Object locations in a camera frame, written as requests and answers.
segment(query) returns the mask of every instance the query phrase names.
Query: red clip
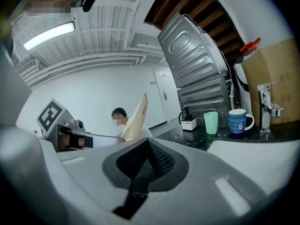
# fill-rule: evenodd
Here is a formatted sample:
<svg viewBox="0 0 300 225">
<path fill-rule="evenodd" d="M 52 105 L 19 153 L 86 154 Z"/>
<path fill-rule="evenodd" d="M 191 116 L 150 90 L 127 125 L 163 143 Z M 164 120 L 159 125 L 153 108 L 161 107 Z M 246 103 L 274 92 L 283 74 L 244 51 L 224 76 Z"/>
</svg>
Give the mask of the red clip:
<svg viewBox="0 0 300 225">
<path fill-rule="evenodd" d="M 258 47 L 258 43 L 261 41 L 261 38 L 259 37 L 257 40 L 255 40 L 254 42 L 250 42 L 250 43 L 247 43 L 245 46 L 243 46 L 241 49 L 240 49 L 240 52 L 241 53 L 245 53 L 245 52 L 248 52 L 248 53 L 251 53 L 253 52 L 257 47 Z"/>
</svg>

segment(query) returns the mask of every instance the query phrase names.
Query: cardboard box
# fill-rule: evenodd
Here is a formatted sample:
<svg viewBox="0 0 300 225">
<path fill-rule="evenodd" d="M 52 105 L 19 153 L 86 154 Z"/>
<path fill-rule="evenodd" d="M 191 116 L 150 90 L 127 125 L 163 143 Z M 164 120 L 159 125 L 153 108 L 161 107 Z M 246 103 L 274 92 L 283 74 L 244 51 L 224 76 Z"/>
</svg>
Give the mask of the cardboard box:
<svg viewBox="0 0 300 225">
<path fill-rule="evenodd" d="M 242 63 L 251 97 L 251 110 L 259 125 L 260 108 L 257 85 L 271 85 L 271 102 L 284 108 L 283 117 L 271 124 L 300 120 L 300 55 L 295 39 L 258 49 Z"/>
</svg>

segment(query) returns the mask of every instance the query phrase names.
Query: wooden ceiling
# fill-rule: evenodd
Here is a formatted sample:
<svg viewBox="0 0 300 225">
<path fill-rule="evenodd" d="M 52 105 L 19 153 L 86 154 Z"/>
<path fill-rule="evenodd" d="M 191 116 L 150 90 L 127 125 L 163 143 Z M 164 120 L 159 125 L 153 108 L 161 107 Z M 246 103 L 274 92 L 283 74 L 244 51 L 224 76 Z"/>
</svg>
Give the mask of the wooden ceiling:
<svg viewBox="0 0 300 225">
<path fill-rule="evenodd" d="M 217 0 L 155 0 L 146 22 L 162 30 L 176 12 L 188 14 L 213 38 L 230 67 L 242 55 L 243 43 Z"/>
</svg>

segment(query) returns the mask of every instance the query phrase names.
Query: black hair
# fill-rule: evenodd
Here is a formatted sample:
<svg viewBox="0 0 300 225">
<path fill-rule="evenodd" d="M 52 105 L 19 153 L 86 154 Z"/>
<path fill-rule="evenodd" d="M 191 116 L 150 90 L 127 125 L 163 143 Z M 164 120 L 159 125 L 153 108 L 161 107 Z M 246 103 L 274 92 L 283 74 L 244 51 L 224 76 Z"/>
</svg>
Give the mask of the black hair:
<svg viewBox="0 0 300 225">
<path fill-rule="evenodd" d="M 121 115 L 123 115 L 124 117 L 127 117 L 127 114 L 126 114 L 125 110 L 124 110 L 123 108 L 121 108 L 121 107 L 117 107 L 115 110 L 113 110 L 112 116 L 113 116 L 114 114 L 116 114 L 116 113 L 121 114 Z"/>
</svg>

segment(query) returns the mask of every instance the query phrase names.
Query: white door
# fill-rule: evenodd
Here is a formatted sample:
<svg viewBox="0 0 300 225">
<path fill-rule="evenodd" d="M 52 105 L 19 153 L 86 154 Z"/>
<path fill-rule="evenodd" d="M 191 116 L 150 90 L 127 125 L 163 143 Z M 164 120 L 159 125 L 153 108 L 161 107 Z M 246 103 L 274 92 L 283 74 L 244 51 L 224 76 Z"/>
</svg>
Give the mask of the white door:
<svg viewBox="0 0 300 225">
<path fill-rule="evenodd" d="M 155 69 L 155 74 L 166 118 L 168 121 L 176 119 L 181 109 L 172 73 L 168 68 L 158 68 Z"/>
</svg>

